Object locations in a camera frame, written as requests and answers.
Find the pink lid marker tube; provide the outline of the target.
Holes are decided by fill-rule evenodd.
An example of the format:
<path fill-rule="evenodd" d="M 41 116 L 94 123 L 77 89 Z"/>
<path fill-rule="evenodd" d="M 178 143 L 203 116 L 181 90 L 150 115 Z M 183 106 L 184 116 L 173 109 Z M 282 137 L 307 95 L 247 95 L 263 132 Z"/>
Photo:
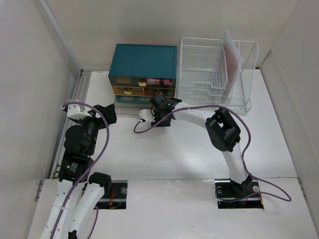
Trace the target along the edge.
<path fill-rule="evenodd" d="M 155 79 L 155 78 L 148 78 L 147 85 L 164 85 L 170 86 L 172 85 L 172 79 Z"/>

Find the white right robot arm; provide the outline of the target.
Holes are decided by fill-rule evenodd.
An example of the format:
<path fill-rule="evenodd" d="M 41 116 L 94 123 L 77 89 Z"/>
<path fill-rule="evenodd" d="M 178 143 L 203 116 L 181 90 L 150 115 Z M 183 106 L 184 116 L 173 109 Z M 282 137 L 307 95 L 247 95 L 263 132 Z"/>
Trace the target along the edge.
<path fill-rule="evenodd" d="M 153 106 L 153 122 L 169 126 L 171 120 L 183 120 L 205 128 L 212 145 L 222 152 L 230 173 L 231 191 L 236 196 L 243 196 L 249 190 L 252 181 L 245 169 L 241 148 L 241 129 L 230 111 L 217 106 L 194 107 L 180 99 L 165 98 L 156 94 L 150 99 Z"/>

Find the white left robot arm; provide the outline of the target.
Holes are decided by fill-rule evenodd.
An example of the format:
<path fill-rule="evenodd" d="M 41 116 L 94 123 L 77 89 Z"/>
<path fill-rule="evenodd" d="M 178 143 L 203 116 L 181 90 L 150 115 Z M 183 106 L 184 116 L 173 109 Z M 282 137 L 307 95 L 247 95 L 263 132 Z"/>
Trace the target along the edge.
<path fill-rule="evenodd" d="M 65 133 L 57 192 L 42 239 L 77 239 L 98 201 L 112 190 L 110 175 L 90 171 L 98 161 L 92 155 L 99 130 L 109 130 L 117 121 L 114 104 L 103 107 L 71 101 L 61 108 L 75 125 Z"/>

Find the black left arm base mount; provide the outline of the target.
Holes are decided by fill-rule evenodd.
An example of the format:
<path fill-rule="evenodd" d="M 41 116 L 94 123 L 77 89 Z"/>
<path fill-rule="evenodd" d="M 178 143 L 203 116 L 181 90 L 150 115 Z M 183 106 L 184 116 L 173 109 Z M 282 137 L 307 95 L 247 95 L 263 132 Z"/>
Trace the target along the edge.
<path fill-rule="evenodd" d="M 127 206 L 127 181 L 113 181 L 109 194 L 105 194 L 97 203 L 98 209 L 124 210 Z"/>

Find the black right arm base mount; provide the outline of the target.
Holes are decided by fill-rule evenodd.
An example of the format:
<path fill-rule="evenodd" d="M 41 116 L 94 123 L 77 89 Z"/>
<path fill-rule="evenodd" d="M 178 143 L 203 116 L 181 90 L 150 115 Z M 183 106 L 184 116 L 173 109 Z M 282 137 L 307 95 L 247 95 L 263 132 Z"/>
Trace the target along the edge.
<path fill-rule="evenodd" d="M 247 179 L 241 185 L 230 179 L 215 180 L 218 209 L 263 209 L 263 200 L 257 180 Z"/>

